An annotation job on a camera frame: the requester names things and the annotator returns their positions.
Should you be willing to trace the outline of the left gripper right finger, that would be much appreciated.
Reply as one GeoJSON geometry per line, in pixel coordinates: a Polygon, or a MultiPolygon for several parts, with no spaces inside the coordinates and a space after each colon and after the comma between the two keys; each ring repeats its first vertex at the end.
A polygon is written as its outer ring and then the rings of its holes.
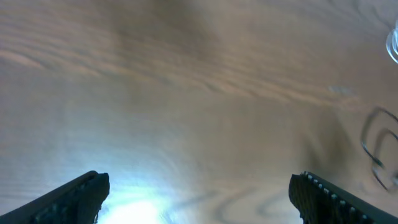
{"type": "Polygon", "coordinates": [[[289,199],[306,224],[397,224],[397,217],[307,171],[291,176],[289,199]]]}

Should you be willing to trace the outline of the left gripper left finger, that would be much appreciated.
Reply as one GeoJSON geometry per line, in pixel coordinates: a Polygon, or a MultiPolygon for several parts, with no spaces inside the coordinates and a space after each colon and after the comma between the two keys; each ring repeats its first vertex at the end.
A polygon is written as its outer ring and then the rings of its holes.
{"type": "Polygon", "coordinates": [[[1,223],[95,224],[109,190],[109,175],[92,170],[1,215],[1,223]]]}

